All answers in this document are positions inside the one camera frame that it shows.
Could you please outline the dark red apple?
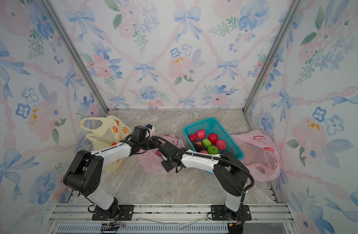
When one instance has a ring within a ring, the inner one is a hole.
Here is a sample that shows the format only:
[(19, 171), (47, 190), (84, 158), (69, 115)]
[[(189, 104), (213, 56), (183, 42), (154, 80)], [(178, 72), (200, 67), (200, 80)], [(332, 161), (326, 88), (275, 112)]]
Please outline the dark red apple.
[(204, 149), (204, 144), (202, 141), (196, 141), (194, 143), (194, 148), (197, 152), (201, 152)]

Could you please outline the yellow knotted plastic bag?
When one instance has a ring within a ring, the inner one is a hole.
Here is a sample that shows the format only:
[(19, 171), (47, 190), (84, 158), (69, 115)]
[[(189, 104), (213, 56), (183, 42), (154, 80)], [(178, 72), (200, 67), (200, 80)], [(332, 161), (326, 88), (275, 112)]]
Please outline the yellow knotted plastic bag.
[[(102, 124), (97, 129), (89, 129), (83, 125), (86, 121), (99, 121)], [(86, 137), (93, 143), (94, 150), (114, 146), (132, 133), (132, 129), (115, 116), (85, 118), (80, 122), (80, 127), (91, 132)]]

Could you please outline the green crinkled toy vegetable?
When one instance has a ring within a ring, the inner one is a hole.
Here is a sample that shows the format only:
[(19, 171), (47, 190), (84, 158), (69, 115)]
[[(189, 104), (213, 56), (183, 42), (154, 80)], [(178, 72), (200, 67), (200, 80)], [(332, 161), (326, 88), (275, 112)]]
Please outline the green crinkled toy vegetable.
[(203, 140), (202, 140), (202, 143), (203, 143), (203, 148), (204, 148), (205, 150), (207, 150), (207, 148), (208, 148), (209, 146), (212, 146), (212, 142), (211, 142), (209, 139), (203, 139)]

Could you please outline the pink crinkled toy ball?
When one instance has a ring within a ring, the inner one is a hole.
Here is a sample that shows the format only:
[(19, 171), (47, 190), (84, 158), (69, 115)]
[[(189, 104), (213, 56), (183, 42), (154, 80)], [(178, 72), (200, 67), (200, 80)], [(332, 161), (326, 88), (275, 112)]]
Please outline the pink crinkled toy ball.
[(218, 148), (219, 151), (225, 150), (227, 145), (224, 140), (217, 140), (215, 146)]

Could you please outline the pink printed plastic bag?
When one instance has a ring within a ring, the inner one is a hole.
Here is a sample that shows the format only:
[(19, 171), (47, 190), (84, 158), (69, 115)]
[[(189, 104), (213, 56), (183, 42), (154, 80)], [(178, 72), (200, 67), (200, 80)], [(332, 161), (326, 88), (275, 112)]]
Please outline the pink printed plastic bag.
[(244, 153), (240, 161), (247, 167), (255, 181), (268, 182), (281, 173), (281, 157), (273, 140), (261, 130), (232, 135)]

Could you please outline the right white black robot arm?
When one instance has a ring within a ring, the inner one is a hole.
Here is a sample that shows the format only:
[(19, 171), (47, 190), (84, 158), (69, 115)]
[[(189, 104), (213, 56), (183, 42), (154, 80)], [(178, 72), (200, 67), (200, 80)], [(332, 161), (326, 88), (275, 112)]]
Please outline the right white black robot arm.
[(244, 199), (246, 193), (255, 185), (250, 171), (236, 156), (225, 151), (220, 155), (209, 155), (192, 150), (178, 148), (169, 143), (158, 147), (163, 157), (161, 162), (166, 171), (173, 168), (196, 168), (211, 172), (215, 175), (222, 188), (226, 191), (226, 201), (223, 206), (224, 215), (219, 218), (245, 222)]

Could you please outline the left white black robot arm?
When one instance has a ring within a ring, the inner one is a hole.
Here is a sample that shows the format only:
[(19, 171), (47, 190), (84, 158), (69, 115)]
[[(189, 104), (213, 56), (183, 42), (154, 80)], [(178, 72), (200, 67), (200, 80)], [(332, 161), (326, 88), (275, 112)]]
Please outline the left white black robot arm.
[(92, 202), (95, 215), (117, 220), (122, 212), (118, 200), (100, 185), (102, 170), (118, 160), (155, 149), (156, 146), (150, 140), (154, 129), (150, 124), (136, 126), (133, 133), (114, 146), (92, 152), (80, 150), (64, 175), (64, 185)]

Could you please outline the teal plastic mesh basket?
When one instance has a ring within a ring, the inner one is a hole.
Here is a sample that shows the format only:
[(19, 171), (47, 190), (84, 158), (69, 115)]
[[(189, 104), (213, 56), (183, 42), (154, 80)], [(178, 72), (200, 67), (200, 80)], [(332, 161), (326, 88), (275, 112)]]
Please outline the teal plastic mesh basket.
[[(219, 151), (217, 155), (201, 154), (194, 148), (195, 142), (190, 142), (188, 136), (190, 134), (196, 134), (200, 129), (205, 130), (206, 138), (209, 134), (214, 133), (218, 135), (218, 140), (224, 140), (227, 148)], [(228, 167), (234, 165), (241, 166), (240, 160), (243, 159), (244, 153), (237, 146), (232, 137), (227, 133), (223, 126), (216, 118), (207, 118), (195, 123), (192, 123), (183, 128), (185, 139), (190, 144), (190, 149), (184, 153), (182, 163), (186, 168), (197, 168), (212, 173), (216, 164)]]

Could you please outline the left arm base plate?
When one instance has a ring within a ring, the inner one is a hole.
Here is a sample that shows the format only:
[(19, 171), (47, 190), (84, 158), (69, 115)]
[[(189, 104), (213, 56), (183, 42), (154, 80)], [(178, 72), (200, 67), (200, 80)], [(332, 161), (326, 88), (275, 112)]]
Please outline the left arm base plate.
[(93, 221), (131, 221), (134, 212), (134, 205), (118, 205), (109, 210), (103, 210), (96, 206), (93, 214)]

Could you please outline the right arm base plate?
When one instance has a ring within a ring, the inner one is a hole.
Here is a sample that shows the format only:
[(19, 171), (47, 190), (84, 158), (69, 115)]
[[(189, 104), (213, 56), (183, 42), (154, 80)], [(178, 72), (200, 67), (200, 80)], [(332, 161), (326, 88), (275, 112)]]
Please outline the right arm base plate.
[(211, 219), (213, 221), (250, 221), (251, 212), (248, 205), (240, 206), (235, 212), (225, 205), (211, 205)]

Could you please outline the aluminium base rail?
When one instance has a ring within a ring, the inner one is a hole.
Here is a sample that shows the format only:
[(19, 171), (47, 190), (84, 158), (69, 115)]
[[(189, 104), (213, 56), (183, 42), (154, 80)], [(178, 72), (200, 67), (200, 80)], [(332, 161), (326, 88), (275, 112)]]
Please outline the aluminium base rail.
[(92, 215), (87, 203), (59, 204), (45, 234), (297, 234), (285, 203), (246, 204), (245, 221), (228, 220), (221, 205), (122, 204), (114, 220)]

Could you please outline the left aluminium corner post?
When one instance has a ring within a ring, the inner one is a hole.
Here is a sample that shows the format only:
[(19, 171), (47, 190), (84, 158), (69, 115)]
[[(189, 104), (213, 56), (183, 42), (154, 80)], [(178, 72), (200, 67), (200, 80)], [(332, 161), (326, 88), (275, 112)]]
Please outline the left aluminium corner post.
[(86, 66), (83, 63), (80, 54), (78, 53), (74, 43), (71, 41), (70, 36), (67, 33), (67, 30), (65, 29), (63, 23), (61, 22), (58, 14), (56, 13), (52, 3), (47, 0), (40, 0), (38, 1), (38, 3), (43, 8), (43, 11), (48, 16), (50, 22), (53, 24), (54, 28), (59, 33), (61, 39), (64, 42), (65, 48), (70, 54), (70, 58), (74, 61), (74, 64), (76, 65), (77, 69), (82, 74), (84, 81), (87, 83), (87, 86), (90, 89), (90, 91), (94, 94), (96, 100), (101, 106), (101, 109), (103, 110), (104, 113), (107, 114), (109, 109), (104, 99), (102, 98), (98, 88), (96, 87), (96, 84), (94, 83), (93, 79), (89, 75), (88, 70), (86, 69)]

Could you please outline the aluminium corner post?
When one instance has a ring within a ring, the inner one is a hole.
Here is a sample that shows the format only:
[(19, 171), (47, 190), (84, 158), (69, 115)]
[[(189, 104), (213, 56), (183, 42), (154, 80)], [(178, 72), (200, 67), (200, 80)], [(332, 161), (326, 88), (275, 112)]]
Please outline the aluminium corner post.
[(253, 100), (258, 92), (258, 89), (259, 89), (260, 85), (262, 84), (262, 82), (264, 81), (264, 78), (268, 72), (268, 69), (273, 64), (273, 61), (282, 46), (283, 40), (286, 37), (286, 35), (288, 34), (290, 27), (292, 26), (294, 18), (298, 14), (298, 10), (300, 9), (301, 4), (302, 4), (302, 1), (294, 0), (292, 2), (292, 5), (289, 7), (286, 17), (284, 18), (283, 24), (281, 25), (281, 27), (277, 33), (276, 39), (274, 40), (274, 43), (272, 44), (272, 47), (271, 47), (269, 53), (267, 54), (266, 62), (263, 65), (262, 70), (261, 70), (260, 74), (258, 75), (258, 77), (252, 87), (252, 90), (248, 96), (248, 99), (245, 103), (245, 106), (243, 108), (244, 115), (251, 108)]
[(67, 33), (67, 30), (65, 29), (63, 23), (61, 22), (58, 14), (56, 13), (52, 3), (47, 0), (40, 0), (38, 1), (38, 3), (43, 8), (43, 11), (48, 16), (50, 22), (53, 24), (54, 28), (59, 33), (61, 39), (64, 42), (65, 48), (70, 54), (70, 58), (74, 61), (74, 64), (76, 65), (77, 69), (82, 74), (84, 81), (87, 83), (87, 86), (90, 89), (90, 91), (94, 94), (96, 100), (101, 106), (101, 109), (103, 110), (104, 113), (107, 114), (109, 109), (104, 99), (102, 98), (98, 88), (96, 87), (96, 84), (94, 83), (93, 79), (89, 75), (88, 70), (86, 69), (86, 66), (83, 63), (80, 54), (78, 53), (74, 43), (71, 41), (70, 36)]

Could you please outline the right aluminium corner post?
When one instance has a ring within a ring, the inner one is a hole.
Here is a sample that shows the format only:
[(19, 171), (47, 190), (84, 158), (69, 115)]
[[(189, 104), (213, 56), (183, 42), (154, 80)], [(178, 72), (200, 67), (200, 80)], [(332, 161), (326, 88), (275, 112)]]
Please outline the right aluminium corner post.
[(292, 2), (292, 5), (289, 7), (286, 17), (284, 18), (283, 24), (281, 25), (281, 27), (277, 33), (276, 39), (274, 40), (274, 43), (272, 44), (272, 47), (271, 47), (269, 53), (267, 54), (266, 62), (263, 65), (262, 70), (261, 70), (260, 74), (258, 75), (258, 77), (252, 87), (252, 90), (248, 96), (248, 99), (245, 103), (245, 106), (243, 108), (244, 115), (251, 108), (253, 100), (258, 92), (258, 89), (259, 89), (260, 85), (262, 84), (262, 82), (264, 81), (264, 78), (268, 72), (268, 69), (273, 64), (273, 61), (282, 46), (283, 40), (286, 37), (286, 35), (288, 34), (290, 27), (292, 26), (294, 18), (298, 14), (298, 10), (300, 9), (301, 4), (302, 4), (302, 1), (294, 0)]

